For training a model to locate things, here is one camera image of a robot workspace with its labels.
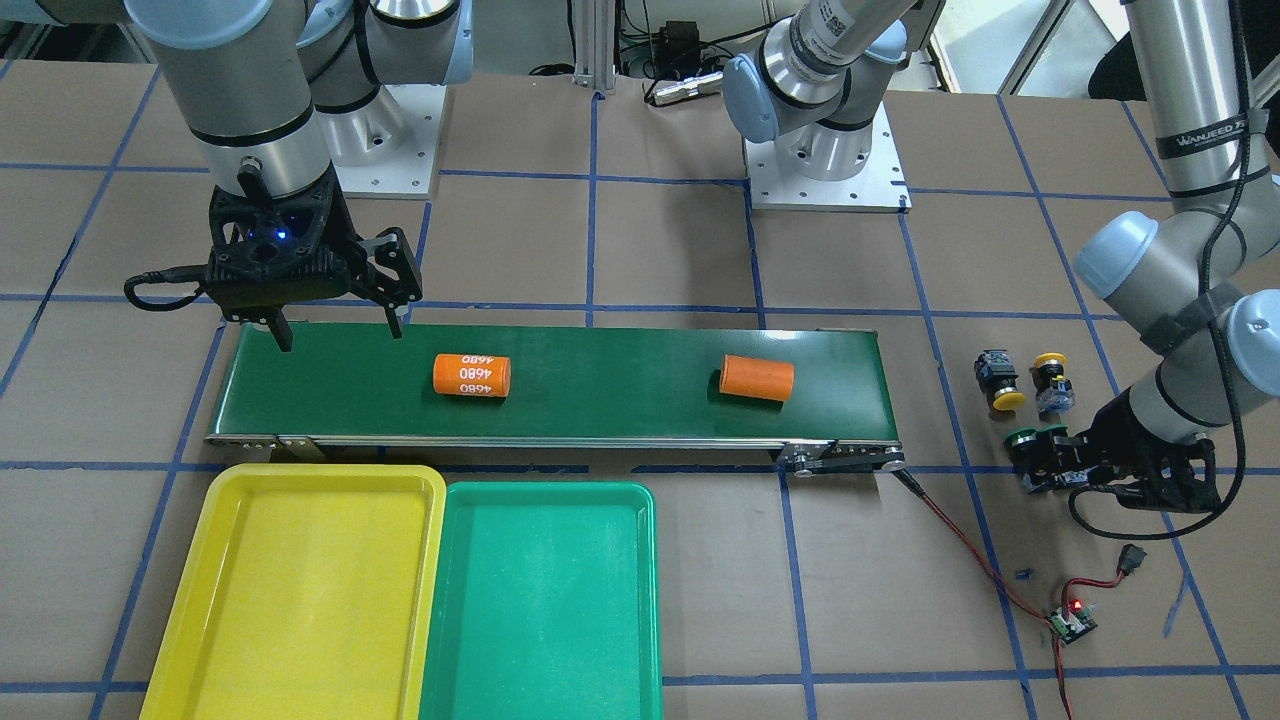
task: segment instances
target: black cable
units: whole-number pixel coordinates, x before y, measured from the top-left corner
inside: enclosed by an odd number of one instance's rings
[[[649,22],[648,18],[645,18],[645,24],[648,24],[648,22]],[[773,27],[774,24],[777,24],[777,22],[765,23],[765,24],[762,24],[762,26],[755,26],[755,27],[753,27],[750,29],[744,29],[741,32],[735,32],[732,35],[726,35],[724,37],[717,37],[714,40],[703,40],[703,41],[699,41],[698,45],[695,45],[694,47],[690,47],[689,50],[685,50],[684,53],[680,53],[678,55],[671,58],[671,61],[675,63],[676,60],[684,58],[685,55],[689,55],[690,53],[695,53],[695,51],[696,53],[701,53],[703,50],[705,50],[708,47],[717,47],[722,42],[728,42],[730,40],[737,40],[740,37],[746,37],[749,35],[755,35],[755,33],[758,33],[760,31],[769,29],[771,27]],[[723,50],[724,53],[728,53],[728,50],[724,49],[724,47],[721,47],[721,50]],[[654,68],[653,68],[653,82],[649,83],[649,87],[644,91],[644,101],[646,104],[649,104],[649,105],[654,105],[653,94],[658,88],[658,82],[662,79],[662,76],[663,76],[662,70],[658,68],[657,64],[654,64]]]
[[[1204,295],[1210,291],[1210,274],[1212,270],[1213,261],[1213,246],[1217,245],[1219,238],[1231,224],[1231,218],[1235,217],[1235,210],[1240,205],[1240,197],[1244,195],[1244,186],[1248,183],[1249,177],[1249,150],[1253,142],[1252,129],[1249,128],[1249,68],[1248,56],[1244,50],[1244,24],[1240,20],[1240,8],[1239,0],[1228,0],[1226,4],[1228,14],[1231,18],[1231,53],[1235,60],[1235,81],[1236,92],[1239,94],[1240,101],[1240,114],[1244,117],[1244,133],[1239,141],[1239,170],[1238,178],[1235,181],[1235,190],[1231,192],[1231,200],[1228,202],[1226,211],[1217,220],[1217,225],[1213,227],[1213,232],[1210,233],[1208,240],[1204,241],[1204,250],[1201,252],[1199,261],[1199,295]],[[1222,338],[1222,328],[1217,324],[1217,318],[1208,322],[1208,334],[1210,340],[1213,341],[1213,355],[1217,359],[1217,372],[1222,382],[1222,392],[1226,395],[1226,409],[1231,416],[1231,436],[1235,441],[1235,477],[1231,479],[1231,486],[1226,491],[1226,497],[1222,502],[1213,509],[1212,512],[1204,518],[1187,525],[1185,528],[1179,528],[1169,533],[1151,533],[1151,534],[1134,534],[1134,533],[1112,533],[1107,530],[1101,530],[1088,524],[1076,509],[1076,498],[1085,492],[1106,492],[1093,486],[1084,486],[1071,491],[1068,496],[1066,506],[1068,511],[1071,514],[1071,519],[1076,521],[1085,530],[1112,539],[1124,541],[1137,541],[1137,539],[1172,539],[1179,538],[1201,528],[1204,528],[1210,523],[1221,518],[1226,510],[1235,502],[1235,497],[1240,493],[1240,487],[1244,484],[1244,469],[1245,469],[1245,447],[1244,447],[1244,420],[1240,415],[1239,400],[1235,397],[1235,382],[1231,379],[1231,360],[1228,355],[1226,341]],[[1217,462],[1210,455],[1204,460],[1204,479],[1206,482],[1213,483],[1217,480]]]
[[[142,300],[138,297],[137,287],[141,284],[170,284],[187,282],[201,283],[204,277],[204,265],[182,265],[178,268],[169,268],[168,270],[151,270],[150,273],[133,275],[132,278],[124,281],[124,297],[128,299],[129,305],[133,305],[138,310],[146,310],[147,313],[169,313],[173,310],[180,310],[182,307],[195,302],[201,295],[205,293],[204,284],[197,284],[195,292],[191,295],[169,302],[151,302]]]
[[[564,0],[564,20],[568,24],[568,46],[577,64],[577,37],[573,35],[573,0]]]

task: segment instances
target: orange can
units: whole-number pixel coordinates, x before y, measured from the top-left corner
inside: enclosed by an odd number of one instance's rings
[[[795,379],[796,369],[791,363],[726,355],[721,368],[721,392],[786,402],[791,398]]]
[[[436,355],[431,387],[440,395],[507,397],[511,392],[511,357]]]

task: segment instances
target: electronic component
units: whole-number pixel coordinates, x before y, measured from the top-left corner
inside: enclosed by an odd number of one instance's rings
[[[1082,600],[1073,600],[1070,605],[1059,607],[1044,619],[1062,644],[1071,644],[1098,626],[1093,620],[1093,606],[1084,605]]]
[[[1027,402],[1027,396],[1018,389],[1018,368],[1007,350],[983,350],[973,363],[973,374],[992,410],[1009,413]]]
[[[653,44],[654,76],[658,79],[682,79],[696,76],[703,67],[703,44],[698,41],[698,23],[667,20],[658,28]]]
[[[1041,415],[1066,413],[1075,406],[1071,380],[1066,379],[1066,356],[1046,352],[1032,363],[1036,382],[1036,410]]]

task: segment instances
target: black cable tie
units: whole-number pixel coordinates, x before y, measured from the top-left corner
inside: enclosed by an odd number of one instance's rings
[[[1142,343],[1158,355],[1167,355],[1204,325],[1217,319],[1240,301],[1244,293],[1231,283],[1221,283],[1207,293],[1196,297],[1174,315],[1156,320],[1142,334]]]

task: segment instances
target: green conveyor belt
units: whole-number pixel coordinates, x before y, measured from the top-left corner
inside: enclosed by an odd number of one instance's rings
[[[506,355],[511,396],[440,396],[436,354]],[[726,354],[795,365],[783,404],[722,396]],[[210,439],[333,445],[768,447],[897,443],[872,332],[298,323],[292,352],[247,328]]]

